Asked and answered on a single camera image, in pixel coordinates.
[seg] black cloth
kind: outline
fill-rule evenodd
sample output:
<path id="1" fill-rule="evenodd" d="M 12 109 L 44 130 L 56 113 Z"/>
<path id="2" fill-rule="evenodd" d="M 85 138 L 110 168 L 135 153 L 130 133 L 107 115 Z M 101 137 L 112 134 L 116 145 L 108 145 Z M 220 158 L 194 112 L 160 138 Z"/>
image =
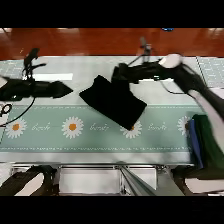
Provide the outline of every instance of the black cloth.
<path id="1" fill-rule="evenodd" d="M 110 83 L 97 76 L 93 85 L 79 95 L 89 106 L 128 130 L 132 129 L 147 106 L 132 94 L 127 80 Z"/>

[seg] daisy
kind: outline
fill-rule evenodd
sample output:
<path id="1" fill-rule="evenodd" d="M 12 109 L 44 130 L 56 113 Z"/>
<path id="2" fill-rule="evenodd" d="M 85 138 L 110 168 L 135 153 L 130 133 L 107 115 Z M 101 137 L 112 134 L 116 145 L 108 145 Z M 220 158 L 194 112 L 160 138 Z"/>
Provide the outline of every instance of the daisy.
<path id="1" fill-rule="evenodd" d="M 23 131 L 26 130 L 26 128 L 26 121 L 23 118 L 19 118 L 8 124 L 5 131 L 8 138 L 17 138 L 23 134 Z"/>
<path id="2" fill-rule="evenodd" d="M 65 122 L 63 122 L 63 135 L 66 135 L 66 138 L 75 138 L 76 136 L 82 134 L 81 131 L 83 130 L 83 126 L 83 121 L 78 117 L 69 117 Z"/>
<path id="3" fill-rule="evenodd" d="M 190 120 L 190 117 L 184 116 L 178 120 L 178 130 L 182 132 L 182 135 L 188 135 L 188 130 L 186 129 L 187 122 Z"/>
<path id="4" fill-rule="evenodd" d="M 123 135 L 126 136 L 126 138 L 135 138 L 136 136 L 139 136 L 141 134 L 141 123 L 138 121 L 135 123 L 135 125 L 132 127 L 132 129 L 129 131 L 123 127 L 121 127 L 120 131 L 123 131 Z"/>

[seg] dark green cloth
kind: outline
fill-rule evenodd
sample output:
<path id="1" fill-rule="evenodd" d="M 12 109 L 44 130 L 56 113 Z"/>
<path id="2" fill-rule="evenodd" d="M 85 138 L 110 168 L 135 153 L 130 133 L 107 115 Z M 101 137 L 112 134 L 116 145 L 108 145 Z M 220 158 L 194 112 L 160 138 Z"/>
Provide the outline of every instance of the dark green cloth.
<path id="1" fill-rule="evenodd" d="M 217 145 L 206 115 L 194 115 L 195 131 L 206 167 L 224 169 L 224 154 Z"/>

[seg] reddish brown surface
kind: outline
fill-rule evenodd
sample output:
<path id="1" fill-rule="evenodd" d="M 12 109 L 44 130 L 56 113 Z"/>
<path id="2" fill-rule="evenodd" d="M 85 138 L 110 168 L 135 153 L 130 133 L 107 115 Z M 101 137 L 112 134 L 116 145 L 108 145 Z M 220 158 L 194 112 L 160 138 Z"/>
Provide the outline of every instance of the reddish brown surface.
<path id="1" fill-rule="evenodd" d="M 0 29 L 0 60 L 23 58 L 33 47 L 41 56 L 136 55 L 140 37 L 158 55 L 179 52 L 185 56 L 224 57 L 224 29 L 175 28 L 13 28 Z"/>

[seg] yellow flower center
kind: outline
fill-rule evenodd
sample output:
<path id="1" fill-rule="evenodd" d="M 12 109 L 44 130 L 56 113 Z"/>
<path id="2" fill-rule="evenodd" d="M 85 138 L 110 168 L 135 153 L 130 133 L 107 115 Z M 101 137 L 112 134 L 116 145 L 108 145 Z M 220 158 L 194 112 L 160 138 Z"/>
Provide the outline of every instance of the yellow flower center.
<path id="1" fill-rule="evenodd" d="M 69 125 L 69 129 L 70 129 L 71 131 L 74 131 L 74 130 L 76 129 L 76 124 L 70 124 L 70 125 Z"/>
<path id="2" fill-rule="evenodd" d="M 17 131 L 17 130 L 19 130 L 19 124 L 14 124 L 14 125 L 12 126 L 12 130 L 13 130 L 13 131 Z"/>

